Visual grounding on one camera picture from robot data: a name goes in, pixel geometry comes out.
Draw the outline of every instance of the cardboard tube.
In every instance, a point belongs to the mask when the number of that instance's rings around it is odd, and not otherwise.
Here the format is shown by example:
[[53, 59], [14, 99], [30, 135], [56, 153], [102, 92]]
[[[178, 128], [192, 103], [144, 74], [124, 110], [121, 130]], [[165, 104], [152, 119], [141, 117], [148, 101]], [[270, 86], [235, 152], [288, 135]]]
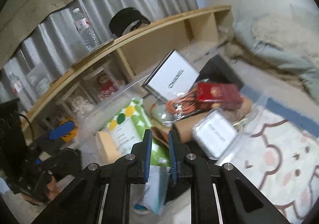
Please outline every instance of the cardboard tube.
[[193, 126], [203, 119], [207, 113], [208, 112], [200, 113], [173, 123], [172, 129], [176, 131], [177, 137], [181, 143], [186, 143], [192, 140]]

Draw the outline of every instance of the red box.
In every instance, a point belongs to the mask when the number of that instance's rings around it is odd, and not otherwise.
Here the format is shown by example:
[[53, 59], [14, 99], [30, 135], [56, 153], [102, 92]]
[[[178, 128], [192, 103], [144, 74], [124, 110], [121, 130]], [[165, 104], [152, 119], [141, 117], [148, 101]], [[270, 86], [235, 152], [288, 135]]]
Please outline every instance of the red box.
[[235, 110], [239, 109], [243, 102], [235, 84], [200, 82], [197, 84], [197, 98], [200, 109], [221, 107], [227, 110]]

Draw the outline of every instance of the water bottle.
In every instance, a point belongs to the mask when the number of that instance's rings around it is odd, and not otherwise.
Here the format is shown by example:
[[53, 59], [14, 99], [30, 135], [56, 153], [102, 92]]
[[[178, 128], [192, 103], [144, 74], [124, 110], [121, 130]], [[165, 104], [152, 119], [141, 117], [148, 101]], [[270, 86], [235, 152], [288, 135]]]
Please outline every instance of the water bottle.
[[91, 27], [91, 23], [86, 14], [81, 13], [79, 8], [73, 10], [74, 25], [82, 37], [85, 47], [88, 51], [94, 50], [100, 45], [96, 35]]
[[28, 94], [24, 85], [22, 84], [20, 78], [18, 78], [12, 72], [10, 72], [10, 83], [14, 93], [17, 97], [20, 98], [20, 102], [22, 103], [22, 105], [26, 108], [27, 111], [29, 111], [34, 104], [33, 100]]

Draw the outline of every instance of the gray curtain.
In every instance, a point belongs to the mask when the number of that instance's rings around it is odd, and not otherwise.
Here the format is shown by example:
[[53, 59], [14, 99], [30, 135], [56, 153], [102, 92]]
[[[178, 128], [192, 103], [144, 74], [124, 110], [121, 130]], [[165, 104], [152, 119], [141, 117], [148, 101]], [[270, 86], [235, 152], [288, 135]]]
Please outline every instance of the gray curtain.
[[0, 101], [13, 99], [8, 75], [17, 75], [34, 101], [39, 97], [28, 84], [26, 75], [42, 63], [51, 81], [68, 71], [88, 54], [72, 18], [72, 10], [85, 11], [100, 43], [116, 39], [108, 27], [111, 18], [125, 7], [135, 7], [151, 22], [174, 14], [197, 9], [196, 0], [74, 0], [65, 8], [50, 14], [25, 39], [4, 66], [0, 82]]

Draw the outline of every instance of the yellow dot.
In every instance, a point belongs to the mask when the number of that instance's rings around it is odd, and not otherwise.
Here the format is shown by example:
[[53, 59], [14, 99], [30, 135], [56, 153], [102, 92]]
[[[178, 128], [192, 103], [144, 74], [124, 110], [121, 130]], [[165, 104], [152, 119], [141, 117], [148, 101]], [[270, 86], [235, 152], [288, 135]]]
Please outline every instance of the yellow dot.
[[134, 112], [135, 112], [134, 106], [130, 105], [125, 109], [125, 116], [130, 117], [133, 115]]
[[116, 126], [117, 126], [116, 120], [112, 120], [112, 121], [110, 122], [110, 126], [109, 126], [110, 131], [114, 130]]

